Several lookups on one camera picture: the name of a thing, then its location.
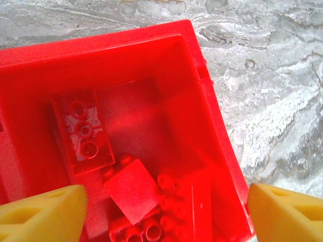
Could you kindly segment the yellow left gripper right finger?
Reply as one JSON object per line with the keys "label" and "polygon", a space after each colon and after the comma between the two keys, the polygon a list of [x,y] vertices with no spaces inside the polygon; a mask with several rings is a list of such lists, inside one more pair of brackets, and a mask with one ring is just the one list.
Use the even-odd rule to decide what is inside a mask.
{"label": "yellow left gripper right finger", "polygon": [[257,183],[248,210],[258,242],[323,242],[323,199]]}

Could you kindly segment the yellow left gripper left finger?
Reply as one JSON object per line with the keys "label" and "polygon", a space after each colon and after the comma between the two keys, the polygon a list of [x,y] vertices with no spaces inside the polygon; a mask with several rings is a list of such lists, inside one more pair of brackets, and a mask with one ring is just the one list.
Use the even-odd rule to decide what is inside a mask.
{"label": "yellow left gripper left finger", "polygon": [[0,205],[0,242],[79,242],[87,204],[72,185]]}

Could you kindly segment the red sloped lego brick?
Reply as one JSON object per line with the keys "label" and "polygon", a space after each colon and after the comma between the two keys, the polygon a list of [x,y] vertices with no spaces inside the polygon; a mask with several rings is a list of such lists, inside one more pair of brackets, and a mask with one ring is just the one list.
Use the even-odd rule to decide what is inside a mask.
{"label": "red sloped lego brick", "polygon": [[157,184],[141,160],[122,155],[104,174],[103,188],[131,224],[141,221],[158,205]]}

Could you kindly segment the long red lego brick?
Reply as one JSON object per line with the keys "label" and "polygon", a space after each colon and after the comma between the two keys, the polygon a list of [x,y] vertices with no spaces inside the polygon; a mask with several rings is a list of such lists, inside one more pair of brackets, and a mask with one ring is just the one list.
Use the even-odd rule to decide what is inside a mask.
{"label": "long red lego brick", "polygon": [[51,100],[72,175],[113,166],[115,158],[95,89],[55,93]]}

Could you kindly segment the red plastic bin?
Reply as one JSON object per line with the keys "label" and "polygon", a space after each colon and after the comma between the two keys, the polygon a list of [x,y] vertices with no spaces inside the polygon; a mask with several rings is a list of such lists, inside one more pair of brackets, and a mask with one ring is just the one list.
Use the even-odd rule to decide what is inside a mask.
{"label": "red plastic bin", "polygon": [[[115,164],[74,176],[51,96],[87,88],[97,93]],[[160,174],[205,170],[212,242],[253,237],[249,189],[190,21],[0,50],[0,205],[83,185],[88,204],[79,242],[111,242],[110,225],[126,217],[103,179],[124,154],[141,160],[157,197]],[[158,199],[143,219],[161,214]]]}

